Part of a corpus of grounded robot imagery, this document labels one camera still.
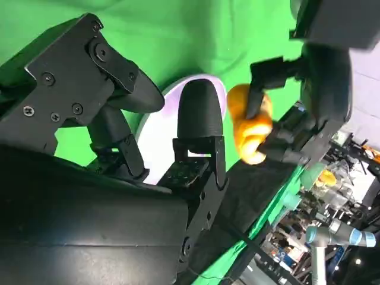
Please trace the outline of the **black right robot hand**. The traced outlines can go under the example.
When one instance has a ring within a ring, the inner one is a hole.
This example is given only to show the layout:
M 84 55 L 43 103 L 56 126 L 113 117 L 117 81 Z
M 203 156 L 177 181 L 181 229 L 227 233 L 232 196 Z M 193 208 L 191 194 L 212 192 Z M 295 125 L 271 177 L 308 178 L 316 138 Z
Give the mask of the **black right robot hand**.
M 91 13 L 1 66 L 1 283 L 174 284 L 211 228 L 226 178 L 207 79 L 185 84 L 175 160 L 157 185 L 123 111 L 164 97 Z

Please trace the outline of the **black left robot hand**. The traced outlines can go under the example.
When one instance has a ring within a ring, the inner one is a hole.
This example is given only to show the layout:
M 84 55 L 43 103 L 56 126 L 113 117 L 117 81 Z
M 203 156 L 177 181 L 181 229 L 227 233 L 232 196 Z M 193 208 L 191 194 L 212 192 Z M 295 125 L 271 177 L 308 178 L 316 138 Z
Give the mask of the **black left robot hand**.
M 352 65 L 347 49 L 305 43 L 294 60 L 282 57 L 252 63 L 246 118 L 259 113 L 265 91 L 300 81 L 299 100 L 273 123 L 258 151 L 272 160 L 305 167 L 321 161 L 330 139 L 352 112 Z

